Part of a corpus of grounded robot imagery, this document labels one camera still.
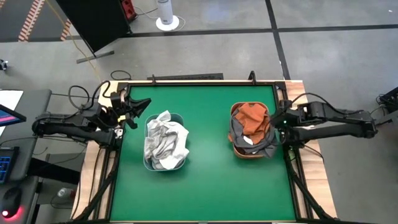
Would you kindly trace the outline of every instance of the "orange cloth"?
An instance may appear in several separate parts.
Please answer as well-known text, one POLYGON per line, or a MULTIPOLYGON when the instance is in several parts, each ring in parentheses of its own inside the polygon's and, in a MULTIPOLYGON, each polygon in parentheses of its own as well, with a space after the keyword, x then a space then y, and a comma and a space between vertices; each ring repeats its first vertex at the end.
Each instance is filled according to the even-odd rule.
POLYGON ((249 136, 253 144, 259 143, 269 127, 267 108, 258 103, 245 103, 238 110, 235 118, 243 125, 243 134, 249 136))

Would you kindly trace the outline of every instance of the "concrete floor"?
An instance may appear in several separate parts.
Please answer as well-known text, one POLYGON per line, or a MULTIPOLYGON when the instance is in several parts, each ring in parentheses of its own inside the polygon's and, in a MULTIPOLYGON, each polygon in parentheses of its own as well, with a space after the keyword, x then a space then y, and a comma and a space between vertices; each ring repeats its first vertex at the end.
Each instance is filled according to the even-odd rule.
MULTIPOLYGON (((145 11, 155 6, 143 0, 134 4, 145 11)), ((398 24, 395 0, 272 0, 272 6, 278 27, 398 24)), ((262 0, 175 0, 174 13, 186 19, 183 30, 271 26, 262 0)), ((146 16, 131 25, 133 32, 156 32, 146 16)), ((307 91, 324 96, 337 108, 372 110, 378 94, 398 86, 397 29, 291 32, 281 33, 280 38, 291 79, 304 80, 307 91)), ((82 41, 77 43, 89 52, 82 41)), ((251 70, 260 79, 283 79, 271 33, 119 39, 101 52, 107 50, 116 53, 93 61, 102 79, 108 79, 116 69, 131 72, 136 80, 152 74, 218 72, 224 73, 225 79, 245 79, 251 70)), ((70 85, 81 85, 92 92, 98 84, 88 63, 75 63, 82 55, 71 41, 0 44, 0 56, 12 66, 0 76, 0 88, 51 88, 55 93, 67 93, 70 85)), ((74 109, 67 98, 52 96, 49 111, 71 113, 74 109)), ((396 131, 385 125, 370 140, 342 137, 320 141, 336 211, 342 220, 398 220, 396 131)), ((37 151, 45 146, 49 153, 81 150, 69 143, 46 141, 38 144, 37 151)), ((68 212, 62 212, 66 220, 68 212)))

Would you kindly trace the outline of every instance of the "green table surface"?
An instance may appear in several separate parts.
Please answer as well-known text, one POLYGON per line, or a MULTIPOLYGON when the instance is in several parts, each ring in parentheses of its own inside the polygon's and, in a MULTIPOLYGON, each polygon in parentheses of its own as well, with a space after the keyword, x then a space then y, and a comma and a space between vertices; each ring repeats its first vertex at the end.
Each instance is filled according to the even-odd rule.
POLYGON ((272 159, 237 158, 228 141, 230 110, 261 101, 271 113, 271 86, 134 86, 133 99, 152 98, 137 129, 126 128, 111 221, 294 220, 282 149, 272 159), (144 125, 165 110, 190 132, 185 165, 176 171, 144 167, 144 125))

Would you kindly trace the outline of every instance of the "computer mouse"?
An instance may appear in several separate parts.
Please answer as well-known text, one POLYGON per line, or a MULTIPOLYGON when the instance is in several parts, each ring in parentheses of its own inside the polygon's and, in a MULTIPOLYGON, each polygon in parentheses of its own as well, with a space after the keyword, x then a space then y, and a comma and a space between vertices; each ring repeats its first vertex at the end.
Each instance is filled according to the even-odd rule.
POLYGON ((7 190, 1 201, 1 215, 4 218, 13 217, 21 204, 22 190, 19 187, 13 187, 7 190))

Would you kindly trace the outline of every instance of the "monitor screen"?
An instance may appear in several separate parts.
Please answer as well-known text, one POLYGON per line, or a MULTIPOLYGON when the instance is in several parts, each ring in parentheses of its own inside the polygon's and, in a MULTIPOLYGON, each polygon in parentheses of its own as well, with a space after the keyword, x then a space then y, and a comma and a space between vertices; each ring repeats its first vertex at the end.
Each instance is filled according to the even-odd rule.
POLYGON ((0 127, 26 121, 26 117, 0 105, 0 127))

